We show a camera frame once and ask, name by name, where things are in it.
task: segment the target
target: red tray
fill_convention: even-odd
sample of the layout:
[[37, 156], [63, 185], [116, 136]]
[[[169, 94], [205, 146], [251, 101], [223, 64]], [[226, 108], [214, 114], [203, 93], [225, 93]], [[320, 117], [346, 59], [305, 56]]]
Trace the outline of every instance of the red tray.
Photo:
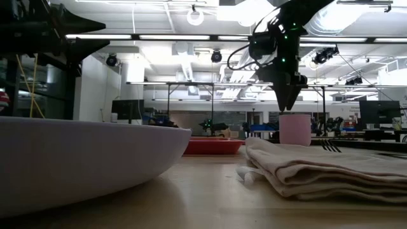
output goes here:
[[228, 138], [192, 137], [184, 155], [234, 155], [242, 144]]

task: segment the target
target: white bowl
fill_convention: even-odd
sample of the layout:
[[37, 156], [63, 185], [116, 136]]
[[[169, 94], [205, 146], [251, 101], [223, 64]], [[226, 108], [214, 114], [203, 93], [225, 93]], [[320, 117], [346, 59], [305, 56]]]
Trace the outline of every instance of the white bowl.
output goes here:
[[180, 128], [0, 117], [0, 218], [149, 181], [190, 137]]

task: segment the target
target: folded towel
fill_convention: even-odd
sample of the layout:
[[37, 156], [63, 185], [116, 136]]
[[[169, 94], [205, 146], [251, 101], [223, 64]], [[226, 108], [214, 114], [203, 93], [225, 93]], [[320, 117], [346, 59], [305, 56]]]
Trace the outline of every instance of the folded towel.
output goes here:
[[246, 153], [283, 197], [351, 195], [407, 203], [406, 160], [276, 145], [258, 138], [246, 140]]

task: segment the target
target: wooden table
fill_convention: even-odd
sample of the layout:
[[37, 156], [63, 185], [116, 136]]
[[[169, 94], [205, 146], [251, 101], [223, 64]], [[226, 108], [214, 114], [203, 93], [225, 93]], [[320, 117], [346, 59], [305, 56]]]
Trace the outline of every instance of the wooden table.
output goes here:
[[160, 177], [105, 197], [0, 221], [0, 228], [406, 228], [407, 207], [346, 198], [300, 202], [246, 187], [241, 156], [184, 157]]

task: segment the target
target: yellow cable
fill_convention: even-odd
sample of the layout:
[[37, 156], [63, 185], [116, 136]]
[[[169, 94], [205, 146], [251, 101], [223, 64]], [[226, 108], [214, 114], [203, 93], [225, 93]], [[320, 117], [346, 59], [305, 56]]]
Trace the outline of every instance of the yellow cable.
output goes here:
[[[34, 94], [31, 93], [30, 86], [28, 85], [27, 78], [25, 77], [25, 73], [24, 73], [23, 67], [22, 67], [22, 65], [21, 65], [20, 57], [19, 57], [18, 55], [15, 55], [15, 56], [16, 56], [16, 58], [17, 58], [18, 66], [20, 67], [21, 74], [23, 75], [25, 85], [27, 86], [27, 89], [28, 89], [29, 93], [31, 94], [31, 96], [34, 96]], [[38, 106], [37, 101], [34, 100], [34, 103], [35, 103], [35, 105], [36, 105], [36, 107], [37, 107], [39, 113], [41, 114], [41, 116], [42, 116], [43, 118], [45, 118], [44, 114], [41, 112], [41, 109], [40, 109], [39, 106]]]
[[34, 79], [32, 80], [30, 118], [32, 118], [32, 107], [34, 106], [34, 91], [35, 91], [35, 84], [36, 84], [37, 62], [38, 62], [38, 55], [36, 55], [36, 62], [34, 64]]

